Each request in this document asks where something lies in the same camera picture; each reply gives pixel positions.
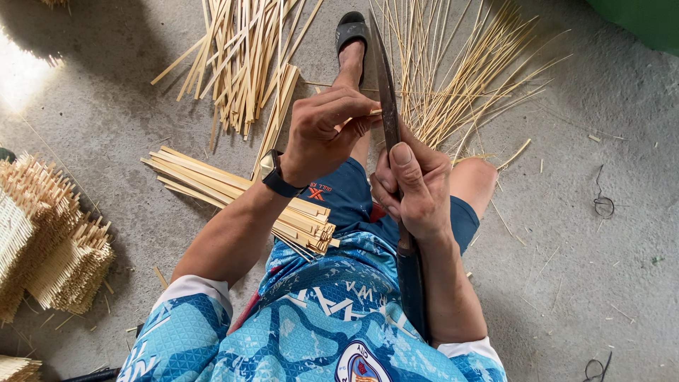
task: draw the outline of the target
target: dark blue shorts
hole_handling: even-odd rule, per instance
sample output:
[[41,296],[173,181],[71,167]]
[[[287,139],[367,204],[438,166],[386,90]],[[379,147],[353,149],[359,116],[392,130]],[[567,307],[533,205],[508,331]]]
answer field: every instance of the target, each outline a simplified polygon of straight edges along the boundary
[[[311,183],[309,189],[298,197],[330,208],[328,220],[337,226],[335,234],[362,230],[381,238],[396,249],[399,242],[399,227],[396,222],[389,215],[374,223],[370,222],[373,209],[370,185],[363,166],[354,158],[349,158],[332,174]],[[450,222],[460,253],[464,253],[479,227],[479,218],[467,202],[451,196]]]

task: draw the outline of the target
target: man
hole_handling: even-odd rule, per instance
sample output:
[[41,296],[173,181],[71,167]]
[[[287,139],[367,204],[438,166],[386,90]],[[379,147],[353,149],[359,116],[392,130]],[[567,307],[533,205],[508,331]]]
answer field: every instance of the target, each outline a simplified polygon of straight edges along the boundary
[[[279,182],[256,179],[200,231],[118,381],[506,381],[461,258],[497,172],[480,159],[451,171],[446,155],[401,123],[403,142],[382,150],[370,177],[388,216],[370,223],[365,167],[370,128],[380,121],[369,114],[380,104],[358,92],[366,50],[365,22],[351,12],[337,27],[333,86],[294,104],[288,147],[274,173]],[[299,197],[331,208],[339,247],[308,264],[276,241],[258,300],[227,335],[228,288],[257,262],[288,191],[312,182],[322,198],[310,198],[310,190]],[[392,195],[397,187],[401,202]],[[400,306],[399,219],[422,252],[429,345]]]

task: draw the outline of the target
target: white sleeve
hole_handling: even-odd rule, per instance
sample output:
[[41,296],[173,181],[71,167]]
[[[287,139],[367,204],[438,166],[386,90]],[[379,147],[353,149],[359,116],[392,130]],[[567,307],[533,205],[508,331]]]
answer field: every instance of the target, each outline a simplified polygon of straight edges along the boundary
[[231,300],[229,300],[229,283],[226,281],[208,280],[194,275],[179,277],[170,284],[165,292],[160,295],[158,301],[155,302],[151,311],[167,300],[191,296],[192,294],[206,294],[214,298],[224,307],[229,318],[233,317],[234,308],[231,306]]
[[443,353],[447,358],[457,357],[458,355],[469,354],[474,351],[476,354],[482,355],[484,357],[490,358],[497,362],[498,365],[502,365],[500,357],[498,357],[497,352],[490,346],[490,339],[486,336],[482,340],[465,342],[465,343],[442,343],[437,349]]

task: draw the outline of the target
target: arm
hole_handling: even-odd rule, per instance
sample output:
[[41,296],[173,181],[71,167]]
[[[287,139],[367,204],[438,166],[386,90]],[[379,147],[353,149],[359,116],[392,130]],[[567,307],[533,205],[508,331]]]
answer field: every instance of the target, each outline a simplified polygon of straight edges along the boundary
[[[368,116],[370,111],[379,108],[379,103],[345,88],[296,101],[287,152],[280,157],[283,179],[303,187],[336,170],[375,120]],[[341,131],[334,129],[348,118],[354,119]],[[196,275],[232,286],[255,265],[289,201],[255,179],[198,233],[175,267],[172,281]]]
[[[403,219],[420,246],[432,347],[481,340],[488,329],[450,226],[450,159],[419,142],[402,122],[400,129],[403,142],[380,154],[373,195],[392,218]],[[397,185],[401,202],[392,195]]]

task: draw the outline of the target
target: knife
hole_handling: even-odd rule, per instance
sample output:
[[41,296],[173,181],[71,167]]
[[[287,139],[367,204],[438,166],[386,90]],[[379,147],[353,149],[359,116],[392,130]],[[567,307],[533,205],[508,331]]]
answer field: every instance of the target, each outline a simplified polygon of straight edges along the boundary
[[[375,57],[378,75],[378,89],[382,104],[382,124],[384,125],[384,139],[387,152],[390,152],[398,142],[401,142],[399,130],[399,110],[396,106],[394,80],[391,76],[389,61],[384,49],[384,42],[370,11],[370,40]],[[399,200],[403,198],[403,191],[398,190],[395,195]],[[426,299],[424,294],[424,280],[422,277],[422,259],[420,247],[413,235],[408,232],[403,221],[399,221],[399,244],[396,251],[396,269],[399,275],[399,289],[401,291],[401,306],[408,321],[425,342],[429,343],[429,327],[426,316]]]

